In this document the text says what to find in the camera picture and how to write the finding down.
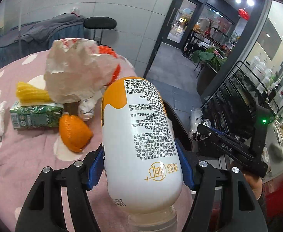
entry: plant pot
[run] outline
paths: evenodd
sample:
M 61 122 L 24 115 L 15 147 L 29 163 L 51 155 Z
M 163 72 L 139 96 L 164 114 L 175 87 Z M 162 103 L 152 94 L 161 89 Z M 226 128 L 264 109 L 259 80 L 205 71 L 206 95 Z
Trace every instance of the plant pot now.
M 203 69 L 201 70 L 200 75 L 197 80 L 197 93 L 198 95 L 202 95 L 210 82 L 216 76 L 217 72 L 208 64 L 205 63 Z

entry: pink tablecloth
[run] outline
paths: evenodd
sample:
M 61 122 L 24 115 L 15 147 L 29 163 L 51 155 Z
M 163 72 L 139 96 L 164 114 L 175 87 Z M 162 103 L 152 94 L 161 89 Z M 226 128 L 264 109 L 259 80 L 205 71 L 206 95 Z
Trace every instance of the pink tablecloth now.
M 0 69 L 0 103 L 7 101 L 5 113 L 5 133 L 0 143 L 0 218 L 14 231 L 18 215 L 37 176 L 45 166 L 54 170 L 66 168 L 75 160 L 96 150 L 102 142 L 100 101 L 89 126 L 94 133 L 90 144 L 82 154 L 70 152 L 58 139 L 57 130 L 19 130 L 13 129 L 9 109 L 16 100 L 18 81 L 43 81 L 48 51 L 38 52 L 17 60 Z M 134 76 L 134 68 L 122 59 L 120 77 Z M 99 184 L 88 192 L 89 201 L 102 232 L 129 231 L 127 214 L 111 201 L 107 192 L 105 173 Z M 178 213 L 178 231 L 181 231 L 192 205 L 190 190 L 184 186 L 174 207 Z M 63 197 L 65 220 L 68 231 L 74 231 L 69 215 L 67 196 Z

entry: black stool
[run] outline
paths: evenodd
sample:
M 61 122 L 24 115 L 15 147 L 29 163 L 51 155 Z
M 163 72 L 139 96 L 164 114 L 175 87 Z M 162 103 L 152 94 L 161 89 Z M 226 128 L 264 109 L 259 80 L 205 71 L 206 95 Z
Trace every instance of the black stool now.
M 94 35 L 93 40 L 95 40 L 96 29 L 102 29 L 101 38 L 98 44 L 102 42 L 103 30 L 113 30 L 117 26 L 117 21 L 110 17 L 90 17 L 84 22 L 84 27 L 86 29 L 93 29 Z

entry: door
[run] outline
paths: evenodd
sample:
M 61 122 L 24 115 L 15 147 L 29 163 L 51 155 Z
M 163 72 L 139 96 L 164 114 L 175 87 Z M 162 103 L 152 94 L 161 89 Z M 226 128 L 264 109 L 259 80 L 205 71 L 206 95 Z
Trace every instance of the door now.
M 163 42 L 176 48 L 181 48 L 184 43 L 184 37 L 187 37 L 190 29 L 190 21 L 196 20 L 193 17 L 194 12 L 198 11 L 200 3 L 196 0 L 177 0 L 173 8 L 173 13 L 166 25 Z

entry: silver bolt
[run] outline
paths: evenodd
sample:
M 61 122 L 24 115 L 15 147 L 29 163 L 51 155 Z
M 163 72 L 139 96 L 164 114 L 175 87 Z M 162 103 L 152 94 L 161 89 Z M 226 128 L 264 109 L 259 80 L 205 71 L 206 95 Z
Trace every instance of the silver bolt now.
M 239 172 L 240 172 L 240 169 L 239 169 L 238 167 L 233 167 L 233 168 L 232 168 L 232 171 L 233 171 L 234 173 L 239 173 Z
M 48 173 L 50 171 L 50 167 L 44 167 L 43 172 Z
M 207 163 L 206 161 L 201 160 L 201 161 L 199 162 L 199 165 L 200 165 L 201 167 L 206 167 L 206 166 L 208 166 L 208 163 Z
M 81 167 L 82 166 L 82 161 L 81 160 L 75 161 L 74 166 L 75 167 Z

